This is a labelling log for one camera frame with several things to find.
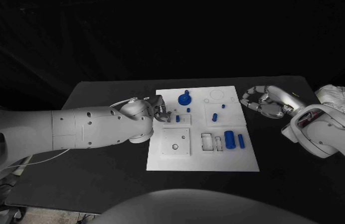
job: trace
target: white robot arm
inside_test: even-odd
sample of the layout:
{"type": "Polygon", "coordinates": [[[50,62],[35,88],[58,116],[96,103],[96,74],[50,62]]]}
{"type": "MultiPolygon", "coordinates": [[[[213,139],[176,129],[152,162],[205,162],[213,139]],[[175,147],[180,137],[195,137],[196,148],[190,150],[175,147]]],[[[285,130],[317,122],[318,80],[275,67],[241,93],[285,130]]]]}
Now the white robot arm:
{"type": "Polygon", "coordinates": [[[291,123],[282,128],[284,135],[321,158],[338,151],[345,155],[345,109],[333,103],[307,106],[297,95],[275,86],[257,86],[242,97],[242,104],[271,118],[292,116],[291,123]],[[264,93],[259,103],[248,98],[264,93]]]}
{"type": "Polygon", "coordinates": [[[14,112],[0,110],[0,171],[28,156],[62,149],[98,148],[149,140],[154,117],[170,118],[160,95],[129,100],[121,110],[87,107],[14,112]]]}

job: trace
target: blue object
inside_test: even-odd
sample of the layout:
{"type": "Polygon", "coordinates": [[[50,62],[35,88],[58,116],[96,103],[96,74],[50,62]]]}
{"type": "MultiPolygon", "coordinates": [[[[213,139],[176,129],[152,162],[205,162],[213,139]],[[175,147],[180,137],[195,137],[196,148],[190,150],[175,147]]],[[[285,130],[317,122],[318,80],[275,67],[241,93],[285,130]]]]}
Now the blue object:
{"type": "Polygon", "coordinates": [[[239,134],[239,146],[241,148],[245,148],[245,141],[244,141],[244,135],[239,134]]]}
{"type": "Polygon", "coordinates": [[[212,120],[216,122],[218,121],[218,113],[213,114],[212,120]]]}
{"type": "Polygon", "coordinates": [[[225,146],[228,149],[236,148],[236,138],[235,138],[235,132],[226,131],[225,132],[225,146]]]}
{"type": "Polygon", "coordinates": [[[189,90],[185,91],[185,94],[179,97],[179,104],[186,106],[192,103],[193,98],[190,97],[189,90]]]}

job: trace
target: table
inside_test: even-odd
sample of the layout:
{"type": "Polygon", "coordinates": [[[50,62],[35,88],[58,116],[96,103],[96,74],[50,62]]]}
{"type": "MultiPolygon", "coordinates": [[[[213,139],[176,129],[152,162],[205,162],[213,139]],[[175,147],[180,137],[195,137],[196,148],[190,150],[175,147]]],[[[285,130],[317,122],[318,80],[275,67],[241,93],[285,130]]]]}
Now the table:
{"type": "MultiPolygon", "coordinates": [[[[257,85],[277,85],[308,104],[320,103],[301,76],[81,82],[64,109],[110,106],[157,89],[236,86],[239,97],[257,85]]],[[[98,149],[70,150],[57,159],[27,167],[6,204],[101,214],[153,191],[192,188],[231,193],[275,205],[320,223],[343,219],[345,157],[314,156],[281,134],[291,118],[280,120],[244,109],[261,172],[147,171],[150,142],[130,141],[98,149]]],[[[38,154],[34,162],[61,151],[38,154]]]]}

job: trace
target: white cable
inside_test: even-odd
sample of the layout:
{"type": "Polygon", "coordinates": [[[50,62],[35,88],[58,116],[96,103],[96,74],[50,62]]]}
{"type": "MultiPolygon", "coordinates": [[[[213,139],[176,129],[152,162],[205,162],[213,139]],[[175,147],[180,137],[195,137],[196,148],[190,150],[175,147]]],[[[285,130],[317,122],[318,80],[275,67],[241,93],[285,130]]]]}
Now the white cable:
{"type": "Polygon", "coordinates": [[[16,165],[16,166],[11,166],[11,167],[8,167],[8,168],[16,168],[16,167],[22,167],[22,166],[28,166],[28,165],[34,165],[34,164],[39,164],[39,163],[44,163],[44,162],[47,162],[47,161],[50,161],[50,160],[52,160],[54,158],[57,158],[60,155],[62,155],[65,152],[62,152],[61,154],[58,154],[55,157],[52,157],[52,158],[50,158],[50,159],[47,159],[47,160],[44,160],[44,161],[41,161],[41,162],[37,162],[37,163],[28,163],[28,164],[22,164],[22,165],[16,165]]]}
{"type": "Polygon", "coordinates": [[[121,103],[126,103],[126,102],[129,102],[131,99],[129,99],[129,100],[124,100],[124,101],[121,101],[121,102],[119,102],[119,103],[116,103],[114,105],[111,105],[110,107],[113,108],[113,107],[116,107],[117,105],[120,105],[121,103]]]}

